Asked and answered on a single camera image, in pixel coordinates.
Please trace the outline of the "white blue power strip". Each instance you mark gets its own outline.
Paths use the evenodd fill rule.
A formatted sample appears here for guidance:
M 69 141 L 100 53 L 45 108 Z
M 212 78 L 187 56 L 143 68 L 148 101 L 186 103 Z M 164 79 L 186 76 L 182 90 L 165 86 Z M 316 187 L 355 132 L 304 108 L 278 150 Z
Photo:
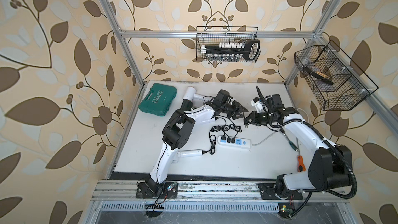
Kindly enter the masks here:
M 249 150 L 252 147 L 251 140 L 242 138 L 228 138 L 226 136 L 219 136 L 217 138 L 217 144 L 220 146 L 230 147 L 234 149 L 245 149 Z

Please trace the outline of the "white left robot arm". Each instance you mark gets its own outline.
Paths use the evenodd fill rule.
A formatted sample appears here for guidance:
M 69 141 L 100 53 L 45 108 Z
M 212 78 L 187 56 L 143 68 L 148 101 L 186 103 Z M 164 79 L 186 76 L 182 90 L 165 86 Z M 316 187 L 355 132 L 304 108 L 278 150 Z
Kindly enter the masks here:
M 248 109 L 230 96 L 217 96 L 205 100 L 203 106 L 190 110 L 193 102 L 183 99 L 182 105 L 175 110 L 162 130 L 162 149 L 159 157 L 144 182 L 137 184 L 137 197 L 151 199 L 166 194 L 168 184 L 165 183 L 169 168 L 177 152 L 183 148 L 196 124 L 209 123 L 220 114 L 226 114 L 230 120 L 244 118 Z

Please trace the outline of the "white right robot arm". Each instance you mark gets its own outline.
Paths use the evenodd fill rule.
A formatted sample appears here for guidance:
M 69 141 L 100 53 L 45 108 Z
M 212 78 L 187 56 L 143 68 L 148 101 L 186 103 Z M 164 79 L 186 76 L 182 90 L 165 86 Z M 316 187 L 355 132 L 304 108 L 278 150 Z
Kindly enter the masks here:
M 280 108 L 264 113 L 253 111 L 245 117 L 244 124 L 285 128 L 313 155 L 307 169 L 277 177 L 273 192 L 278 198 L 286 199 L 297 190 L 323 191 L 342 199 L 351 199 L 356 195 L 358 185 L 352 169 L 351 150 L 328 140 L 305 121 L 295 108 Z

